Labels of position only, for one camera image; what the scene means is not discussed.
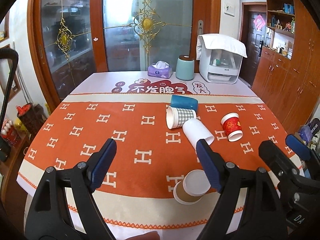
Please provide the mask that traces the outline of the wooden glass sliding door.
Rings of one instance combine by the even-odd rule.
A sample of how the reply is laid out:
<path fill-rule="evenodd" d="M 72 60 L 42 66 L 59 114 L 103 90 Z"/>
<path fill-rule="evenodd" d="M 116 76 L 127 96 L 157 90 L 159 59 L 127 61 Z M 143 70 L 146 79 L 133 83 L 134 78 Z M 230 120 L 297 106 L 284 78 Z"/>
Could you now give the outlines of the wooden glass sliding door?
<path fill-rule="evenodd" d="M 28 0 L 31 58 L 47 108 L 96 72 L 145 71 L 195 56 L 221 0 Z"/>

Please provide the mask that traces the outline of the wooden shelf cabinet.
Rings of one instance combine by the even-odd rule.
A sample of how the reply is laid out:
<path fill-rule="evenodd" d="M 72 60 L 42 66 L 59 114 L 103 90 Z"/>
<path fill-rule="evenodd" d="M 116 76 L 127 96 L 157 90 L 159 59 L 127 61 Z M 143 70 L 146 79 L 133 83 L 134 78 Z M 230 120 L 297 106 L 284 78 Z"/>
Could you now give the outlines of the wooden shelf cabinet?
<path fill-rule="evenodd" d="M 284 44 L 263 47 L 252 90 L 287 133 L 307 123 L 319 100 L 319 28 L 300 0 L 266 0 L 267 28 Z"/>

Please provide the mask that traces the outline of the purple tissue box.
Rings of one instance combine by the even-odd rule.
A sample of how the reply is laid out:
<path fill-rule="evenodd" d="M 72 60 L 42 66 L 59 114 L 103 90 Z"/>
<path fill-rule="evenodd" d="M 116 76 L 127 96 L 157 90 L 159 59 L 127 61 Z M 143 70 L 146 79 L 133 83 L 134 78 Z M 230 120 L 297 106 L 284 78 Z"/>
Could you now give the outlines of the purple tissue box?
<path fill-rule="evenodd" d="M 169 79 L 172 75 L 172 67 L 164 61 L 158 61 L 148 66 L 148 76 Z"/>

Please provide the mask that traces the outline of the grey checked paper cup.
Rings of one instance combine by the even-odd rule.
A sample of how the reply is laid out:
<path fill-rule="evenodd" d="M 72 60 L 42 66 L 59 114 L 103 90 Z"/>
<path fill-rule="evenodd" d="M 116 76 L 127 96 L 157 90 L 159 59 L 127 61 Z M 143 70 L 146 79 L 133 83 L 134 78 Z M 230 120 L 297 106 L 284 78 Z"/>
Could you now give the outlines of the grey checked paper cup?
<path fill-rule="evenodd" d="M 166 123 L 168 129 L 180 128 L 183 124 L 196 118 L 196 112 L 193 109 L 176 108 L 169 106 L 166 111 Z"/>

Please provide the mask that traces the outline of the dark wooden entrance door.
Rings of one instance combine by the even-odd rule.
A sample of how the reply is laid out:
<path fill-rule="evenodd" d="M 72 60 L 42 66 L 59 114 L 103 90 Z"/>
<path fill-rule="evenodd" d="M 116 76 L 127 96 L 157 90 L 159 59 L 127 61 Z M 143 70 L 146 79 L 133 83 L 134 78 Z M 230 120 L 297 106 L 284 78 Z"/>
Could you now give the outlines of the dark wooden entrance door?
<path fill-rule="evenodd" d="M 247 57 L 242 61 L 240 79 L 248 87 L 253 85 L 260 62 L 266 34 L 266 12 L 266 2 L 242 3 L 240 41 L 246 46 Z"/>

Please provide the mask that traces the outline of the brown paper cup white lid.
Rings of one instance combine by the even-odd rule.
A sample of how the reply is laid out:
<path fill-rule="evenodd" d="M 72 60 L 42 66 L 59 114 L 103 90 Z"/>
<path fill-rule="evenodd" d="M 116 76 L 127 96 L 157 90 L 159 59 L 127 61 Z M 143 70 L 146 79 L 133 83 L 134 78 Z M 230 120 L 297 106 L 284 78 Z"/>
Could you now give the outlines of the brown paper cup white lid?
<path fill-rule="evenodd" d="M 210 188 L 204 170 L 192 170 L 175 185 L 173 195 L 180 204 L 192 205 L 199 202 Z"/>

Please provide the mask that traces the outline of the orange H pattern tablecloth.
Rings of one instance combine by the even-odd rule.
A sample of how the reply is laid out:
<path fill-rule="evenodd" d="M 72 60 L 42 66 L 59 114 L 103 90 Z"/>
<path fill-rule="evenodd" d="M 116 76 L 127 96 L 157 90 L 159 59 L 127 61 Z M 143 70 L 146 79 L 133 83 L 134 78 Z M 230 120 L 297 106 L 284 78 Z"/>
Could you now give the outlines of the orange H pattern tablecloth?
<path fill-rule="evenodd" d="M 196 239 L 219 198 L 214 190 L 199 202 L 174 199 L 175 185 L 201 169 L 183 129 L 168 129 L 166 109 L 172 94 L 195 98 L 197 118 L 214 136 L 211 148 L 240 168 L 264 166 L 258 147 L 274 142 L 297 167 L 298 156 L 285 144 L 286 132 L 271 110 L 244 83 L 208 83 L 174 77 L 160 80 L 144 72 L 95 73 L 53 111 L 31 143 L 17 175 L 33 195 L 49 166 L 57 170 L 87 161 L 111 138 L 117 153 L 93 196 L 117 239 L 157 230 L 161 239 Z M 243 136 L 228 141 L 221 119 L 238 113 Z"/>

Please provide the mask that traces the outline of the red egg carton box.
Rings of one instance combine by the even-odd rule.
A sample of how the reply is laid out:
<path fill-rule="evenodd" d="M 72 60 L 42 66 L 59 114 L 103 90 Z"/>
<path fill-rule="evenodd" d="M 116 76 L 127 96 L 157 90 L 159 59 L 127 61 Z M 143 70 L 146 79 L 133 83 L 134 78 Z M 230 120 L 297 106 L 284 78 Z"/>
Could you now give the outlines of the red egg carton box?
<path fill-rule="evenodd" d="M 10 119 L 4 119 L 1 129 L 1 137 L 8 142 L 10 146 L 17 146 L 21 141 L 21 137 L 14 127 L 13 121 Z"/>

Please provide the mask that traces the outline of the plain white paper cup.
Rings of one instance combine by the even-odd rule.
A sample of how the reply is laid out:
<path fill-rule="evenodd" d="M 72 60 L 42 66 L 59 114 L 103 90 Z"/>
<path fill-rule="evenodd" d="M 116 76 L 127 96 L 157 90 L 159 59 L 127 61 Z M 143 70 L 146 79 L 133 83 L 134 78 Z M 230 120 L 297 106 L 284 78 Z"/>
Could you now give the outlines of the plain white paper cup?
<path fill-rule="evenodd" d="M 183 124 L 182 129 L 194 149 L 196 149 L 196 144 L 201 139 L 204 139 L 208 145 L 211 145 L 214 141 L 212 133 L 197 118 L 186 121 Z"/>

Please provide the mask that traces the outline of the white wall switch panel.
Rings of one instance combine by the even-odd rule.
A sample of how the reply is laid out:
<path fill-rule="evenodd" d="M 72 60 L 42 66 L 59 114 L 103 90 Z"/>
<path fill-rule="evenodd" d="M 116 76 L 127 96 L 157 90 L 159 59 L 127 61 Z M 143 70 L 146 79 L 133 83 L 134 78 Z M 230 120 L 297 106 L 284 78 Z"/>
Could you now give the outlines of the white wall switch panel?
<path fill-rule="evenodd" d="M 226 15 L 234 17 L 235 16 L 235 5 L 232 3 L 229 3 L 229 2 L 225 2 L 223 12 Z"/>

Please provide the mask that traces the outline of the white countertop appliance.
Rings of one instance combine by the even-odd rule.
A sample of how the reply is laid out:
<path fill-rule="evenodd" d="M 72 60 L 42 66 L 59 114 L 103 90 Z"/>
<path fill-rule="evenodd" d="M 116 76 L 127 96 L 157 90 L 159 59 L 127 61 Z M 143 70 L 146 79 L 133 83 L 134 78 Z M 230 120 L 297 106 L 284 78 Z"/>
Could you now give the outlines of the white countertop appliance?
<path fill-rule="evenodd" d="M 202 47 L 199 72 L 211 83 L 236 83 L 243 57 L 222 49 L 206 49 Z"/>

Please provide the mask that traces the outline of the mint green canister brown lid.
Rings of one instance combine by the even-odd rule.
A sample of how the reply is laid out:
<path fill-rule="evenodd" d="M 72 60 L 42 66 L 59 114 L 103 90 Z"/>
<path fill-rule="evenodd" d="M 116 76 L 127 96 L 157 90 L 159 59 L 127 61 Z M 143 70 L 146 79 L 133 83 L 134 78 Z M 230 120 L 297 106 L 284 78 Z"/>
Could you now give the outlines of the mint green canister brown lid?
<path fill-rule="evenodd" d="M 183 81 L 194 78 L 194 58 L 189 55 L 180 55 L 176 64 L 176 77 Z"/>

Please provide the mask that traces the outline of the red patterned paper cup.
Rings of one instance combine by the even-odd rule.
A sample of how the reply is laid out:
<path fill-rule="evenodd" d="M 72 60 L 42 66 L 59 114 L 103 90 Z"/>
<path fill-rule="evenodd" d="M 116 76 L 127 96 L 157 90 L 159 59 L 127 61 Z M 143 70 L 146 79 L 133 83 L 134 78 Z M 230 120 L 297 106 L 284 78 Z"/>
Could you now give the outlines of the red patterned paper cup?
<path fill-rule="evenodd" d="M 221 125 L 228 141 L 235 142 L 242 138 L 243 131 L 238 113 L 228 113 L 221 119 Z"/>

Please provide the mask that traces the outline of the dark basket with red items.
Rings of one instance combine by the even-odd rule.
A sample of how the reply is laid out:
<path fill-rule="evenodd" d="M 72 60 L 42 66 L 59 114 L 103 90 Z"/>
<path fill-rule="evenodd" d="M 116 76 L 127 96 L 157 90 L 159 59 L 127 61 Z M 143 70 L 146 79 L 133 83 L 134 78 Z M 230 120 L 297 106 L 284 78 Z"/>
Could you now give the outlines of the dark basket with red items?
<path fill-rule="evenodd" d="M 31 102 L 24 106 L 16 106 L 17 117 L 30 133 L 30 140 L 33 141 L 46 122 L 43 107 L 39 104 L 33 105 Z"/>

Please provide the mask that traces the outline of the black chair frame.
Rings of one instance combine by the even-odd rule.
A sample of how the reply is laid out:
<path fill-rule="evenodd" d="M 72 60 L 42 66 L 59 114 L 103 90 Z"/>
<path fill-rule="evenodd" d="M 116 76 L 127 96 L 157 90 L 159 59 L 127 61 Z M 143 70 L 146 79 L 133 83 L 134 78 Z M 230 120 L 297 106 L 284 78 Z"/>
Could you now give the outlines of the black chair frame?
<path fill-rule="evenodd" d="M 10 98 L 10 91 L 12 88 L 12 83 L 16 74 L 16 69 L 18 65 L 18 53 L 11 48 L 1 48 L 1 60 L 11 60 L 12 65 L 9 72 L 9 77 L 7 81 L 6 90 L 4 93 L 4 100 L 1 109 L 1 128 L 4 123 L 5 114 L 7 111 L 7 106 Z M 11 148 L 9 144 L 1 137 L 1 161 L 5 162 L 10 154 Z"/>

